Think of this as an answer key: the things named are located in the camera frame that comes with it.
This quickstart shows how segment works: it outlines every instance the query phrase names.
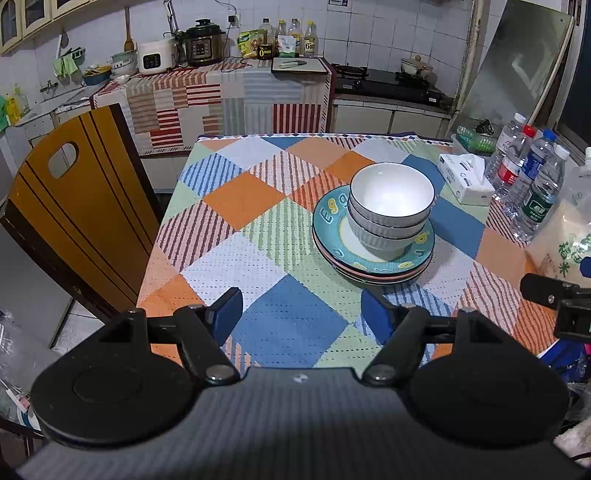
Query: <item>electric pressure cooker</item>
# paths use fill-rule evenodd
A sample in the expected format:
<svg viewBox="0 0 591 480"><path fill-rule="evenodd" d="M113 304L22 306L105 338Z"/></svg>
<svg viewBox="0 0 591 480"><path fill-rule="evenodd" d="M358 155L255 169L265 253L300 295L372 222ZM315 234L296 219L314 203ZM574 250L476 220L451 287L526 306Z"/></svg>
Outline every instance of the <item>electric pressure cooker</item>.
<svg viewBox="0 0 591 480"><path fill-rule="evenodd" d="M199 67L222 61L222 35L225 32L208 18L202 18L195 23L195 27L189 28L183 34L187 63L191 67Z"/></svg>

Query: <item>tablecloth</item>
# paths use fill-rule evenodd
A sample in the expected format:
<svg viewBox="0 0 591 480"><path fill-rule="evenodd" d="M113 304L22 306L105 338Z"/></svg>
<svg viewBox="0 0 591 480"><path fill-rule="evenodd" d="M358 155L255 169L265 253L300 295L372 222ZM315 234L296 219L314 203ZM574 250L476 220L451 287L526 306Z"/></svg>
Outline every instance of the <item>tablecloth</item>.
<svg viewBox="0 0 591 480"><path fill-rule="evenodd" d="M191 150L200 135L324 132L332 75L271 73L271 61L136 75L93 96L118 103L140 155Z"/></svg>
<svg viewBox="0 0 591 480"><path fill-rule="evenodd" d="M149 316L170 315L239 287L244 313L223 348L242 374L251 365L362 371L380 349L361 315L362 287L319 254L311 217L316 202L360 168L394 161L433 183L436 241L426 270L383 294L437 315L475 307L540 353L553 341L553 316L518 291L521 277L533 271L523 245L495 202L456 201L436 166L442 151L451 151L449 143L416 135L200 139L161 224L138 306ZM178 361L176 347L152 348ZM429 345L424 360L445 350Z"/></svg>

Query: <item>chair backrest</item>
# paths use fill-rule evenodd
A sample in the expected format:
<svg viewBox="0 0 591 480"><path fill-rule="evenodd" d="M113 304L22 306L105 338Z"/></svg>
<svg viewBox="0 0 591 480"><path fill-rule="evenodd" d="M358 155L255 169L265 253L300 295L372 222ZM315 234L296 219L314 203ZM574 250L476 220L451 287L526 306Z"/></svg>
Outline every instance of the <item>chair backrest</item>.
<svg viewBox="0 0 591 480"><path fill-rule="evenodd" d="M162 213L119 105L46 135L0 213L29 256L99 318L135 307Z"/></svg>

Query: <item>white bottle cap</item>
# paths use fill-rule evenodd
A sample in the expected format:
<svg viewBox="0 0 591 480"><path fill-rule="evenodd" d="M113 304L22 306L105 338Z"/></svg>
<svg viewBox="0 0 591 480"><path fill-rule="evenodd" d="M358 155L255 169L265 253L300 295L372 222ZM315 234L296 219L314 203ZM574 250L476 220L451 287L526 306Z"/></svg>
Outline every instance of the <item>white bottle cap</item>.
<svg viewBox="0 0 591 480"><path fill-rule="evenodd" d="M558 143L554 144L554 153L556 153L560 158L566 160L570 156L570 152Z"/></svg>

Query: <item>red bottle cap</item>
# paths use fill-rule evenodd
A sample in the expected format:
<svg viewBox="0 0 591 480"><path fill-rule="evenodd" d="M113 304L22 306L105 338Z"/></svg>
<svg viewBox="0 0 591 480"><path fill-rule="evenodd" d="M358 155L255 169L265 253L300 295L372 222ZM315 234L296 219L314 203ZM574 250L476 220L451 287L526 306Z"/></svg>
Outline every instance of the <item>red bottle cap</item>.
<svg viewBox="0 0 591 480"><path fill-rule="evenodd" d="M523 133L525 133L530 138L534 138L535 137L535 128L530 127L529 125L524 125Z"/></svg>

